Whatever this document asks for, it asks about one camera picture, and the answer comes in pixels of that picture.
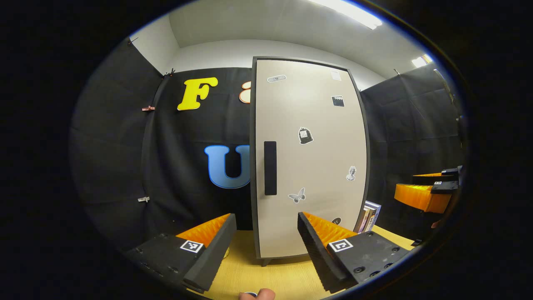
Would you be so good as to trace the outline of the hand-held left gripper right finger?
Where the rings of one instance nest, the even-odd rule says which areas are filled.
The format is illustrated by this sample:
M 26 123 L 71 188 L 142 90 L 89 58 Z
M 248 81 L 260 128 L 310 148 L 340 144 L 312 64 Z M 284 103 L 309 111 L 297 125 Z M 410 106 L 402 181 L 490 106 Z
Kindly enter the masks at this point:
M 322 286 L 332 294 L 372 280 L 409 252 L 374 231 L 356 233 L 307 212 L 298 213 L 297 229 Z

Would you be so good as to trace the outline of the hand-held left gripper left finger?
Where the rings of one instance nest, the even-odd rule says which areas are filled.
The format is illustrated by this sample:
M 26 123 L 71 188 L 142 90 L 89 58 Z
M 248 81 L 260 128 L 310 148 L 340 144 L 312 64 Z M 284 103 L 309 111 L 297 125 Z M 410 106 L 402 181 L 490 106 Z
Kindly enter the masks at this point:
M 204 293 L 210 290 L 236 230 L 235 214 L 227 213 L 180 234 L 160 233 L 125 256 L 169 288 Z

